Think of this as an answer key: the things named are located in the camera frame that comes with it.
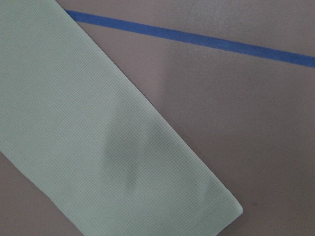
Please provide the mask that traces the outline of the sage green long-sleeve shirt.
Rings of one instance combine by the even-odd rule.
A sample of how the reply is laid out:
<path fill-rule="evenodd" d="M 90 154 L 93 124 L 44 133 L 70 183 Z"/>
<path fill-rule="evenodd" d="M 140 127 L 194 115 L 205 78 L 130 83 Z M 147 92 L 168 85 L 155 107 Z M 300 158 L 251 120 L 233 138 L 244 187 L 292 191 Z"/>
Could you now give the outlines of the sage green long-sleeve shirt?
<path fill-rule="evenodd" d="M 0 3 L 0 150 L 86 236 L 216 236 L 243 213 L 54 0 Z"/>

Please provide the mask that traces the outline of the blue tape grid lines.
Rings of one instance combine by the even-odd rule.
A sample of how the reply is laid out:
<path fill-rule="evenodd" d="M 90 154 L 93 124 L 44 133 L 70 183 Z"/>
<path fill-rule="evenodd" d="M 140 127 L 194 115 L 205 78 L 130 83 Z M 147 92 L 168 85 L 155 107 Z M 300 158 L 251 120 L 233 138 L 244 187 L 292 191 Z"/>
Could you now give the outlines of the blue tape grid lines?
<path fill-rule="evenodd" d="M 66 9 L 75 21 L 314 68 L 312 56 Z"/>

